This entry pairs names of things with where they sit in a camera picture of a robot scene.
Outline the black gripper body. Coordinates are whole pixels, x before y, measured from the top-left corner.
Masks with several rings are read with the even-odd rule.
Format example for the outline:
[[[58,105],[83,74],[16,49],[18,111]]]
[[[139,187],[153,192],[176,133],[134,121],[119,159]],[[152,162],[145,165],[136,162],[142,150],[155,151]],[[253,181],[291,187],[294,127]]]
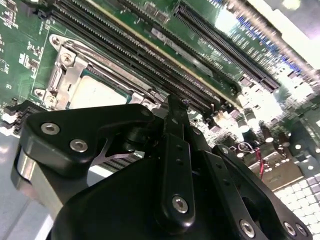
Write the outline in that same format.
[[[189,156],[142,159],[73,196],[54,240],[223,240],[218,202]]]

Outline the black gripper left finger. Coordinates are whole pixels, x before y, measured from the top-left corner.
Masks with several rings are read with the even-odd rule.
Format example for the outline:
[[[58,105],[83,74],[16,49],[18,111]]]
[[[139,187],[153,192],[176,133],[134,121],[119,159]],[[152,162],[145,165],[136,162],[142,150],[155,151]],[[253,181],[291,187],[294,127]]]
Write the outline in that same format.
[[[188,156],[191,160],[185,140],[185,130],[190,127],[186,107],[171,95],[164,105],[164,117],[137,103],[32,114],[22,130],[20,155],[35,162],[33,177],[44,176],[58,185],[64,196],[63,208],[89,188],[87,174],[102,153],[103,143],[110,156],[142,151],[145,155],[140,160],[161,156]]]

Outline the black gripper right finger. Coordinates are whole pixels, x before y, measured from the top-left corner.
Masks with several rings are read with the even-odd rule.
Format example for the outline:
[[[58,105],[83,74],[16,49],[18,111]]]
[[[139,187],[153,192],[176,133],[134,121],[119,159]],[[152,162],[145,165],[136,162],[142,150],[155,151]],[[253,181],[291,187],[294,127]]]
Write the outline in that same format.
[[[218,205],[225,240],[311,240],[308,227],[224,145],[210,148],[195,127],[186,139],[205,186]]]

